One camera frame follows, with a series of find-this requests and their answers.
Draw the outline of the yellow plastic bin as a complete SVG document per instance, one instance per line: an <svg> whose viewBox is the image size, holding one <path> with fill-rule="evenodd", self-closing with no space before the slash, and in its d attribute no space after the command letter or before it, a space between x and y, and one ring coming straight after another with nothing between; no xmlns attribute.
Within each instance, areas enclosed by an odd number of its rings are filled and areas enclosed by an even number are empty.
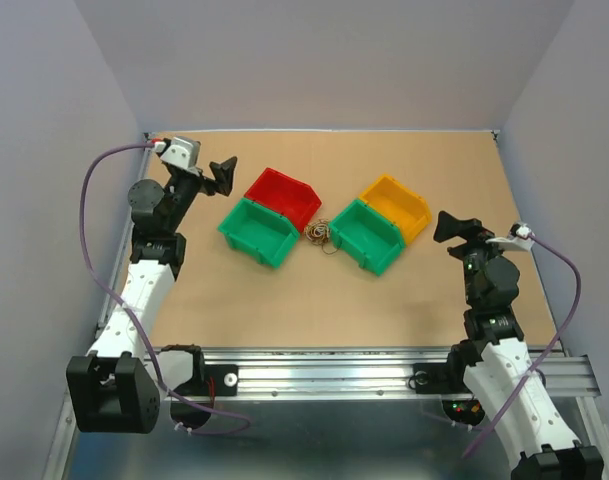
<svg viewBox="0 0 609 480"><path fill-rule="evenodd" d="M431 223L426 200L390 175L381 175L358 199L393 223L410 245Z"/></svg>

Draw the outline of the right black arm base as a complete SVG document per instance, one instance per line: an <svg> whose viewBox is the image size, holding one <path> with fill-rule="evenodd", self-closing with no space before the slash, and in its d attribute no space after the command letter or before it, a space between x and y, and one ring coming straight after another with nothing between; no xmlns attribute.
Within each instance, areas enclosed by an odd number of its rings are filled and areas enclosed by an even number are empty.
<svg viewBox="0 0 609 480"><path fill-rule="evenodd" d="M463 340L451 347L441 363L414 363L409 387L420 395L472 394L464 383L467 367L482 361L482 341Z"/></svg>

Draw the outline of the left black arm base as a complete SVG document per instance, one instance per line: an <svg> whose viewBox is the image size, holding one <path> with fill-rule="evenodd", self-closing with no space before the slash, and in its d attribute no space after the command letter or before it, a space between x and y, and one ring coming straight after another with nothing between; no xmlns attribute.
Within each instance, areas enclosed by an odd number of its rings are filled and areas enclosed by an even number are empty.
<svg viewBox="0 0 609 480"><path fill-rule="evenodd" d="M196 345L168 345L156 356L163 381L182 396L235 397L239 368L236 364L208 364Z"/></svg>

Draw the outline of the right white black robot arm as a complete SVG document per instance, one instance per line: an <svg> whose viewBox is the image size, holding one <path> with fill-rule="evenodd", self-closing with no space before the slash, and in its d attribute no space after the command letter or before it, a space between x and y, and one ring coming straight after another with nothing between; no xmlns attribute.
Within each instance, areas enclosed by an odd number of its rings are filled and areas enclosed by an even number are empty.
<svg viewBox="0 0 609 480"><path fill-rule="evenodd" d="M447 251L463 265L467 338L452 347L444 378L456 390L469 390L489 418L462 456L471 457L495 434L514 479L601 478L604 460L598 448L583 444L567 425L539 372L560 337L553 336L539 356L531 358L512 308L520 272L505 252L540 246L553 253L554 248L522 222L500 237L478 219L460 220L440 212L434 241L455 237L462 244Z"/></svg>

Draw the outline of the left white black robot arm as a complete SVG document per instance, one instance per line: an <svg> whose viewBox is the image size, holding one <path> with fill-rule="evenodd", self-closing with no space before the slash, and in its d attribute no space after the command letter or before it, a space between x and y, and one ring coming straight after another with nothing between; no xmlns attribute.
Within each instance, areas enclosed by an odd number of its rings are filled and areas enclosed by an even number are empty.
<svg viewBox="0 0 609 480"><path fill-rule="evenodd" d="M198 195L231 193L237 159L211 163L211 177L194 161L165 166L166 184L142 179L128 191L133 227L124 288L102 287L114 309L87 353L72 357L66 368L83 432L147 434L165 398L174 401L169 414L175 429L188 435L206 434L206 423L218 413L216 378L207 370L202 349L194 344L155 349L149 333L184 261L181 221Z"/></svg>

